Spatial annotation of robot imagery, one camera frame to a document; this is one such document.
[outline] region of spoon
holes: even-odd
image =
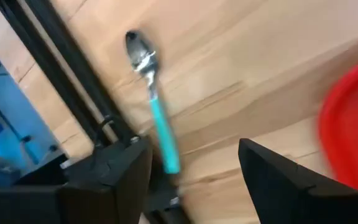
[[[158,98],[156,86],[158,60],[156,52],[152,44],[139,31],[131,30],[127,32],[125,41],[132,68],[147,80],[150,107],[160,142],[164,170],[168,174],[177,174],[180,171],[178,150],[172,130]]]

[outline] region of teal spoon handle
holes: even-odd
[[[180,161],[175,138],[165,117],[164,110],[155,95],[150,100],[151,110],[154,116],[155,127],[157,129],[158,140],[160,141],[161,154],[164,164],[164,170],[168,174],[177,174],[180,172]]]

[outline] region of wooden board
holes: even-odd
[[[239,138],[332,177],[316,118],[333,83],[358,63],[358,0],[52,2],[127,119],[155,141],[145,82],[131,71],[123,37],[140,28],[157,45],[196,223],[259,222]],[[67,153],[89,153],[89,139],[1,15],[0,59]]]

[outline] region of wood grain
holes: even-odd
[[[358,0],[52,3],[128,121],[156,143],[145,82],[123,37],[139,28],[155,42],[183,203],[196,223],[259,222],[239,169],[240,138],[333,177],[316,119],[332,85],[358,64]],[[0,59],[69,155],[89,153],[89,139],[1,15]]]

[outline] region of red bowl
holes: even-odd
[[[325,99],[319,137],[338,181],[358,189],[358,66]]]

